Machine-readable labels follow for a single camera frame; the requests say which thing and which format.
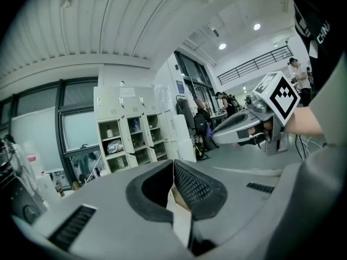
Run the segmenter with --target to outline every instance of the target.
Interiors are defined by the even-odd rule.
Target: desk
[[[223,114],[211,116],[210,118],[211,118],[212,130],[214,130],[219,124],[225,121],[227,117],[228,117],[228,114],[226,112]]]

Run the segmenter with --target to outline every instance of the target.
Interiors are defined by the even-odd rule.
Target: black shirt
[[[344,1],[294,0],[297,33],[308,53],[311,41],[318,47],[318,58],[310,56],[315,92],[328,80],[346,47]]]

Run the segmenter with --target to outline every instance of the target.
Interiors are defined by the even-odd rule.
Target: black bag
[[[194,117],[195,131],[197,135],[204,136],[207,131],[207,124],[205,122],[205,116],[197,113]]]

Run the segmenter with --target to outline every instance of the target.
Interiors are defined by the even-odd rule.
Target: ceiling light
[[[257,23],[256,25],[254,25],[254,30],[259,30],[260,29],[260,24],[259,23]]]
[[[220,50],[223,50],[225,47],[227,47],[227,45],[225,43],[222,43],[220,46],[219,46],[219,49]]]

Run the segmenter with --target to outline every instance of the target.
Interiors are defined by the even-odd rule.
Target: cap
[[[296,62],[298,62],[298,60],[296,58],[292,57],[292,58],[289,59],[289,64],[296,63]]]

